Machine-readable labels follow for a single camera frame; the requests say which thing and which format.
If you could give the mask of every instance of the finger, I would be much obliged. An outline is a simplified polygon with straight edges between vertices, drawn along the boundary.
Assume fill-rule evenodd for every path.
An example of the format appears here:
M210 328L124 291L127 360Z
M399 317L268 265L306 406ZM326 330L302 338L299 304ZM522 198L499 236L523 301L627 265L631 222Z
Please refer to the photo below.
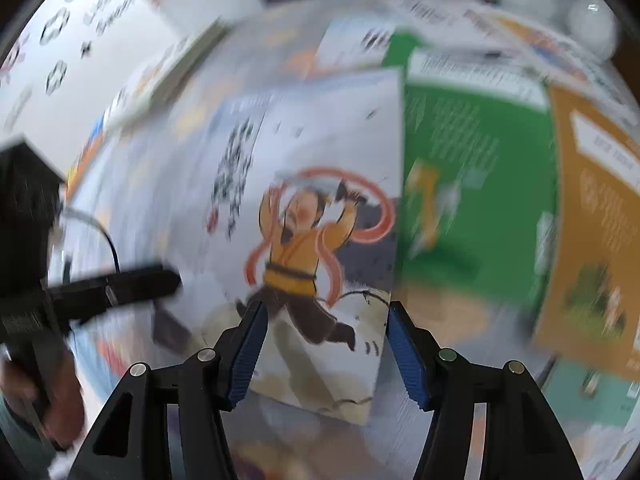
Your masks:
M66 355L52 390L50 409L43 421L44 433L61 446L78 438L84 426L84 404L71 352Z
M35 400L38 390L33 381L11 361L0 364L0 391L7 396Z

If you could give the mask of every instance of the white round object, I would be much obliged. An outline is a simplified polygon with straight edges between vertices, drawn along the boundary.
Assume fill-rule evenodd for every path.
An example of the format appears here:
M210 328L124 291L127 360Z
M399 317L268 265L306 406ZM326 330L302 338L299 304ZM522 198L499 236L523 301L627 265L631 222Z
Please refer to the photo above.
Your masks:
M604 0L576 0L569 10L567 26L572 38L600 61L615 54L620 27Z

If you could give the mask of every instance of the brown book cover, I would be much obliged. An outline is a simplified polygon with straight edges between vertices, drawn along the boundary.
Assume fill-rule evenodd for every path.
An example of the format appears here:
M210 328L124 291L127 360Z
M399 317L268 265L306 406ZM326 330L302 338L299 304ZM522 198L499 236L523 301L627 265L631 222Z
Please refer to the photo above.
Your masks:
M552 86L556 261L536 342L640 381L640 146L589 100Z

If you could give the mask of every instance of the black star drawing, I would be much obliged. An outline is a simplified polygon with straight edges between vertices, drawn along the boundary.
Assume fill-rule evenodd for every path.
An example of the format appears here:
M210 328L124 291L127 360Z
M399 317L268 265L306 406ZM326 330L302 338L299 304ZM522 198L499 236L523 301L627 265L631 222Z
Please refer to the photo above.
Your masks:
M80 59L84 56L91 55L91 41L83 41L82 42L82 52L80 53Z

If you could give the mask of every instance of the table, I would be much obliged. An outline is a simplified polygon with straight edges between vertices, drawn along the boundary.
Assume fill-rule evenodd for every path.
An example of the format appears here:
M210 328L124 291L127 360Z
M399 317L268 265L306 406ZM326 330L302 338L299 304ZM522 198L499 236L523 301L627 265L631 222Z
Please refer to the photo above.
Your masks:
M172 105L119 138L108 139L72 206L107 226L122 267L170 256L181 272L194 272L190 254L197 251L196 231L202 222L197 203L206 200L210 182L179 192L171 186L182 165L189 163L184 149L188 140L205 134L210 116L226 96L305 78L335 16L347 11L388 13L385 1L295 0L242 23L207 57ZM74 276L111 265L106 245L84 226L69 224L65 249L73 254ZM204 278L195 286L207 294L207 269L200 272ZM450 291L411 287L399 293L410 311L416 305L430 306L416 314L429 321L441 346L451 346L473 362L502 367L517 359L535 377L545 372L551 356L530 345L534 321L530 315ZM180 321L185 325L199 323L189 312L183 314ZM139 360L152 367L181 361L166 348L151 344L153 323L151 307L109 314L72 339L79 367L98 396L108 394L117 374L105 369L96 349L116 371ZM121 350L118 355L109 354L108 342ZM476 406L478 424L467 467L470 479L478 476L481 466L483 415L484 406ZM287 464L291 478L400 480L413 476L431 413L421 412L408 399L385 345L367 426L304 412L251 392L223 419L232 452L267 461L276 456ZM617 478L640 443L640 408L624 430L570 420L561 423L586 478Z

